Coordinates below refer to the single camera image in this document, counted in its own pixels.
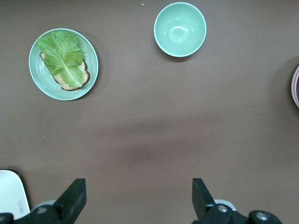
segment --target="plate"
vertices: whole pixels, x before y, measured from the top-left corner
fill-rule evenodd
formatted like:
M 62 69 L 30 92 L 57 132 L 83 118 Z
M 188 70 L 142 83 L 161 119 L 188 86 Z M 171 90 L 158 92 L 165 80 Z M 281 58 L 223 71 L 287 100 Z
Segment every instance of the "plate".
M 292 79 L 291 92 L 295 104 L 299 107 L 299 67 L 296 69 Z
M 189 56 L 201 47 L 206 38 L 206 20 L 194 5 L 186 2 L 172 3 L 158 14 L 154 36 L 166 54 Z
M 31 76 L 33 78 L 33 81 L 37 85 L 37 87 L 46 95 L 49 97 L 52 97 L 54 99 L 58 100 L 74 100 L 78 99 L 82 96 L 84 96 L 92 86 L 94 85 L 98 72 L 99 72 L 99 61 L 97 54 L 92 46 L 92 44 L 80 33 L 77 31 L 66 29 L 66 28 L 57 28 L 52 29 L 44 34 L 42 34 L 40 37 L 47 36 L 53 31 L 57 30 L 66 30 L 70 33 L 76 34 L 79 42 L 79 47 L 82 49 L 84 54 L 84 60 L 87 64 L 87 70 L 90 73 L 90 79 L 80 89 L 74 90 L 74 91 L 65 91 L 61 89 L 61 85 L 59 85 L 51 74 L 49 74 L 49 70 L 47 69 L 46 65 L 42 61 L 39 54 L 41 53 L 40 49 L 38 48 L 36 42 L 34 42 L 30 54 L 29 54 L 29 70 L 31 73 Z

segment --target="green bowl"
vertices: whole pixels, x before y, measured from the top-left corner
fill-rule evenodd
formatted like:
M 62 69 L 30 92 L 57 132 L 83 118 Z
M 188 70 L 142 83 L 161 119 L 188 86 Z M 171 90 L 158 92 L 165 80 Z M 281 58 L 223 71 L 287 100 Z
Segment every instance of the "green bowl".
M 176 2 L 158 14 L 154 25 L 158 46 L 174 57 L 185 57 L 197 51 L 206 37 L 206 21 L 195 6 Z
M 84 54 L 84 60 L 87 64 L 87 70 L 90 73 L 89 81 L 80 89 L 73 90 L 73 91 L 65 91 L 61 89 L 61 85 L 59 85 L 51 74 L 49 74 L 49 70 L 43 63 L 39 54 L 41 53 L 40 49 L 37 47 L 36 42 L 34 42 L 30 54 L 29 54 L 29 70 L 33 81 L 37 85 L 37 87 L 49 97 L 59 100 L 74 100 L 82 97 L 85 95 L 92 86 L 94 85 L 98 72 L 99 72 L 99 61 L 97 54 L 92 46 L 92 44 L 80 33 L 65 28 L 57 28 L 52 29 L 40 37 L 49 35 L 52 31 L 55 30 L 66 30 L 68 32 L 74 33 L 79 41 L 79 47 L 82 49 Z

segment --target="toast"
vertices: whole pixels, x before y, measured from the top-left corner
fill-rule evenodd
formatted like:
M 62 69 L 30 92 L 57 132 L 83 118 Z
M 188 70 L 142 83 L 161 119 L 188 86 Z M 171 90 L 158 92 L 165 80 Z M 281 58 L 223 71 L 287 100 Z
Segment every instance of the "toast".
M 41 57 L 41 59 L 42 59 L 42 61 L 43 61 L 43 59 L 44 59 L 44 57 L 45 57 L 45 54 L 42 52 L 42 53 L 40 53 L 39 56 Z M 84 86 L 84 85 L 89 81 L 89 79 L 90 79 L 90 74 L 89 74 L 89 72 L 87 71 L 87 64 L 86 64 L 86 62 L 84 61 L 84 59 L 83 59 L 82 63 L 78 66 L 78 68 L 83 72 L 83 77 L 82 77 L 81 84 L 82 84 L 82 86 Z M 60 76 L 59 73 L 56 74 L 56 75 L 54 75 L 53 78 L 54 78 L 54 80 L 55 80 L 59 85 L 61 85 L 61 89 L 63 89 L 63 90 L 66 90 L 66 91 L 73 91 L 73 90 L 77 90 L 77 89 L 79 89 L 79 88 L 82 88 L 82 87 L 69 87 L 69 85 L 68 85 L 67 83 L 65 83 L 65 82 L 62 80 L 62 78 L 61 78 L 61 76 Z

